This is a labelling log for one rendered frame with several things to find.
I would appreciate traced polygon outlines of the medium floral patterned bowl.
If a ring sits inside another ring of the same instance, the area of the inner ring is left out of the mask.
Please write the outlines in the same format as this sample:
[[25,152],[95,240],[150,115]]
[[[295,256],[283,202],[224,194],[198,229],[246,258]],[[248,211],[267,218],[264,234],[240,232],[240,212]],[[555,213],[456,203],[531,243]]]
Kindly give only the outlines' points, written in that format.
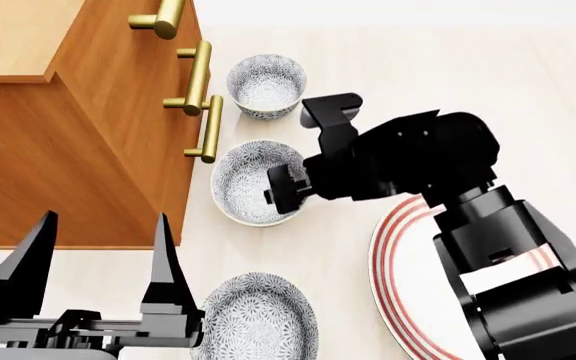
[[273,140],[251,140],[230,149],[215,165],[211,175],[213,200],[231,220],[250,227],[273,227],[298,215],[281,215],[266,203],[270,189],[267,170],[286,164],[290,175],[305,178],[303,156],[291,146]]

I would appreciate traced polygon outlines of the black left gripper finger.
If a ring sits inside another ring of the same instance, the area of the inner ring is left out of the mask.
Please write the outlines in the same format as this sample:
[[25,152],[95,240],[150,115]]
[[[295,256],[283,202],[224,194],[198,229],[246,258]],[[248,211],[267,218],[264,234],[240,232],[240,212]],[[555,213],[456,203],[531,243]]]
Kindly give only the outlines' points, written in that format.
[[197,308],[181,269],[167,215],[158,215],[150,283],[140,312],[147,315],[185,317],[186,327],[201,326],[204,311]]
[[57,213],[46,212],[0,264],[0,323],[40,314],[57,227]]

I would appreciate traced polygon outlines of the large floral patterned bowl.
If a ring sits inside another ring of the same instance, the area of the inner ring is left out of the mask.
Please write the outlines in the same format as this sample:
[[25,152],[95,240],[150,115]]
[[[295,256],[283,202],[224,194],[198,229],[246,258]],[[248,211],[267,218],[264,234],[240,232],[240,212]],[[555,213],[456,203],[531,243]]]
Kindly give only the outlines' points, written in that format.
[[203,340],[192,360],[317,360],[316,317],[303,293],[264,272],[231,278],[203,302]]

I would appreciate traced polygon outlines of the wooden cabinet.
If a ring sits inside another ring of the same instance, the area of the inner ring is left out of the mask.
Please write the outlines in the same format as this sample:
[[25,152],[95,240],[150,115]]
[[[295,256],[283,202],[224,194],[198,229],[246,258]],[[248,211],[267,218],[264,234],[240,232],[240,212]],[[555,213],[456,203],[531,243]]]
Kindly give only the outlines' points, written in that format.
[[133,30],[160,0],[0,0],[0,248],[49,211],[60,248],[149,248],[158,215],[180,233],[200,119],[186,91],[201,38],[193,0],[177,35]]

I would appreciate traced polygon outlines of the small deep floral patterned bowl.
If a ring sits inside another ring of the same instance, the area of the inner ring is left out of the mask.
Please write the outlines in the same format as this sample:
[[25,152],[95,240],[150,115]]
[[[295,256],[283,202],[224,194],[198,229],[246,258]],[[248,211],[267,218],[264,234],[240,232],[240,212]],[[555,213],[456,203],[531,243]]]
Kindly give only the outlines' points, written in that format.
[[308,83],[307,73],[295,60],[278,54],[259,54],[241,60],[226,77],[236,106],[253,119],[274,120],[291,113]]

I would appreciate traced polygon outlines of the white plate with red stripes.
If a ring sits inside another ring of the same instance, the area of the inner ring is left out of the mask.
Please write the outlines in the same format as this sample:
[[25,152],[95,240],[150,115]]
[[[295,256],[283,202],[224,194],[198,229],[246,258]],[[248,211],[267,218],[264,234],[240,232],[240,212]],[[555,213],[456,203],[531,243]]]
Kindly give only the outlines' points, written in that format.
[[383,215],[368,251],[374,301],[407,360],[485,360],[434,246],[442,211],[406,195]]

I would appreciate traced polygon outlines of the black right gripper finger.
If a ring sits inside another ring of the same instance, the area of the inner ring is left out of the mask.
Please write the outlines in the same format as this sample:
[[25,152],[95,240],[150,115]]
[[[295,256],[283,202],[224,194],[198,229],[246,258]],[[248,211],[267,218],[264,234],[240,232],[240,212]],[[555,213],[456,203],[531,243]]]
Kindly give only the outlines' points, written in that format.
[[289,182],[288,194],[290,196],[313,196],[314,189],[304,167],[288,166]]
[[304,188],[304,181],[295,181],[287,164],[267,170],[270,188],[263,192],[266,203],[275,206],[280,215],[299,210],[304,196],[299,191]]

